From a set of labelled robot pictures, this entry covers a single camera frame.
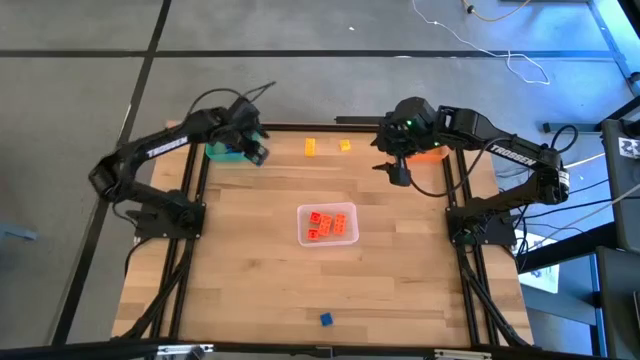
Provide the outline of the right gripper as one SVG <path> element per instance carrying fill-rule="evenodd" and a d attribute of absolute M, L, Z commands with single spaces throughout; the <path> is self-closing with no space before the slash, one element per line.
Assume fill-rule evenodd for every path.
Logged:
<path fill-rule="evenodd" d="M 437 111 L 424 98 L 403 99 L 379 121 L 372 145 L 392 156 L 412 156 L 434 149 L 437 117 Z M 396 164 L 389 162 L 372 167 L 387 174 L 395 168 Z"/>

